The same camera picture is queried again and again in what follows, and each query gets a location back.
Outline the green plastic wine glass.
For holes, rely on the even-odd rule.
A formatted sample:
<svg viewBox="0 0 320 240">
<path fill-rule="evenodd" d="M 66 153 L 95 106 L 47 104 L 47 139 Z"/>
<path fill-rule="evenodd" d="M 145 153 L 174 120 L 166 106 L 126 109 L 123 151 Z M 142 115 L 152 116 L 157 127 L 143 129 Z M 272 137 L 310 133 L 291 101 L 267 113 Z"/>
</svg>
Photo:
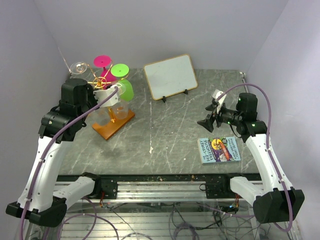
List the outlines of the green plastic wine glass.
<svg viewBox="0 0 320 240">
<path fill-rule="evenodd" d="M 110 72 L 120 87 L 120 98 L 127 102 L 131 101 L 134 98 L 134 91 L 132 84 L 127 80 L 130 68 L 124 63 L 118 63 L 112 66 Z"/>
</svg>

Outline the clear wine glass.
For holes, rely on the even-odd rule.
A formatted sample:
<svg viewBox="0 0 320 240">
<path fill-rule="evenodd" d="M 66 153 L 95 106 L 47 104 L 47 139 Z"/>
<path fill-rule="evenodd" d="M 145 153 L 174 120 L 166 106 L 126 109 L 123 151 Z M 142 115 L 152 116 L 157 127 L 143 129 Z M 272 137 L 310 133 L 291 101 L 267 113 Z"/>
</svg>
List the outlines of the clear wine glass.
<svg viewBox="0 0 320 240">
<path fill-rule="evenodd" d="M 75 62 L 69 67 L 69 71 L 72 76 L 84 74 L 87 71 L 87 69 L 88 64 L 83 61 Z"/>
<path fill-rule="evenodd" d="M 115 83 L 114 85 L 118 85 L 121 88 L 121 94 L 120 94 L 120 102 L 115 104 L 114 106 L 111 107 L 113 110 L 114 116 L 119 119 L 125 119 L 128 116 L 128 96 L 129 96 L 129 91 L 127 90 L 127 87 L 124 83 L 118 82 Z"/>
<path fill-rule="evenodd" d="M 94 114 L 95 122 L 98 125 L 104 126 L 110 122 L 109 109 L 107 107 L 99 108 L 94 112 Z"/>
</svg>

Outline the pink plastic wine glass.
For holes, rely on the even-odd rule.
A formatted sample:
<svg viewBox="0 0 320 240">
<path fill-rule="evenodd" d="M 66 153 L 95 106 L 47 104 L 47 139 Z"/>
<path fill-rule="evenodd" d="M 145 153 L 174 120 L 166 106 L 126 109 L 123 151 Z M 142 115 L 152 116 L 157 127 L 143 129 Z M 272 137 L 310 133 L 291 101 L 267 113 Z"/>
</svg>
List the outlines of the pink plastic wine glass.
<svg viewBox="0 0 320 240">
<path fill-rule="evenodd" d="M 93 60 L 93 64 L 97 68 L 102 68 L 102 72 L 100 74 L 100 79 L 102 83 L 113 83 L 116 81 L 116 77 L 111 73 L 113 61 L 108 55 L 97 56 Z"/>
</svg>

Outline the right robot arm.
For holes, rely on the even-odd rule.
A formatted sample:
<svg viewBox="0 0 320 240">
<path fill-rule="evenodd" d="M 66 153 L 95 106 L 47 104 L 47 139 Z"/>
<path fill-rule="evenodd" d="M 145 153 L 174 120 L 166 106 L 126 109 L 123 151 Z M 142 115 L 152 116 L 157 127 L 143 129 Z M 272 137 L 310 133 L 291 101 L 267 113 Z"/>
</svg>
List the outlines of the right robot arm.
<svg viewBox="0 0 320 240">
<path fill-rule="evenodd" d="M 267 125 L 257 119 L 258 99 L 252 93 L 240 93 L 236 109 L 228 109 L 226 96 L 220 90 L 212 95 L 212 102 L 205 109 L 209 114 L 198 124 L 213 132 L 214 124 L 235 126 L 256 163 L 262 180 L 258 187 L 245 176 L 233 176 L 220 186 L 221 194 L 231 198 L 240 195 L 252 207 L 259 223 L 280 223 L 295 220 L 304 200 L 302 190 L 295 189 L 282 170 L 267 135 Z"/>
</svg>

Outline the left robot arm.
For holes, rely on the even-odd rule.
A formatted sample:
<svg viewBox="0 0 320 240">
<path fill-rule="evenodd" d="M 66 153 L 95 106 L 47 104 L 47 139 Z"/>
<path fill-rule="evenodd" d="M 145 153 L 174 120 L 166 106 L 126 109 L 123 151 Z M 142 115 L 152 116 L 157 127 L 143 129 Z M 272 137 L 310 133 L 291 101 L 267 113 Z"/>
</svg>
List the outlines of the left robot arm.
<svg viewBox="0 0 320 240">
<path fill-rule="evenodd" d="M 88 114 L 117 103 L 119 93 L 118 86 L 94 90 L 84 79 L 65 81 L 58 105 L 41 119 L 38 148 L 29 179 L 18 200 L 7 205 L 7 215 L 54 228 L 78 200 L 87 196 L 96 199 L 101 195 L 101 177 L 88 172 L 64 188 L 54 189 L 61 164 L 76 133 L 86 126 Z"/>
</svg>

